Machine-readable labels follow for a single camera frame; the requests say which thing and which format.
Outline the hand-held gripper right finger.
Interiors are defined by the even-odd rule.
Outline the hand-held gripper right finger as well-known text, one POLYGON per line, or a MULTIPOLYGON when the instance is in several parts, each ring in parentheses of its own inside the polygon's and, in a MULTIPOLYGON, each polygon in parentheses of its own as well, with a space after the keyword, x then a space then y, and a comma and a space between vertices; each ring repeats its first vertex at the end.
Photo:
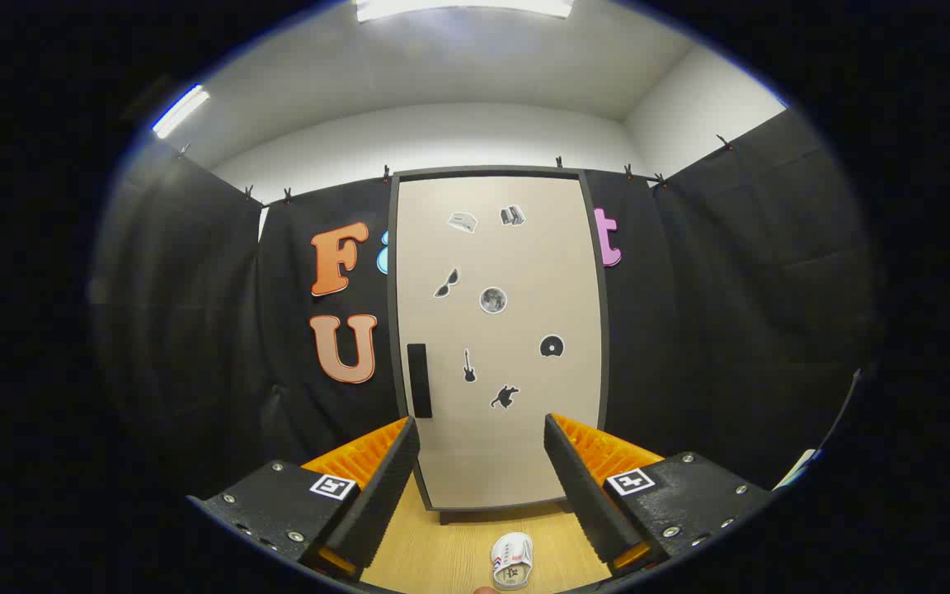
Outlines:
POLYGON ((653 454, 564 415, 544 418, 543 447, 612 578, 708 548, 773 500, 704 455, 653 454))

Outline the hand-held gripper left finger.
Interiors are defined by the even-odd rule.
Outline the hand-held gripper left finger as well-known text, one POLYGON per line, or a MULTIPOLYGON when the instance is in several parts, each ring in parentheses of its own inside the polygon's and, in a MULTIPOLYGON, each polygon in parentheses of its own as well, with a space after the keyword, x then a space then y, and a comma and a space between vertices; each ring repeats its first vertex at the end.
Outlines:
POLYGON ((419 451, 415 418, 403 417, 312 461, 271 461, 188 501, 286 567, 359 578, 379 552, 419 451))

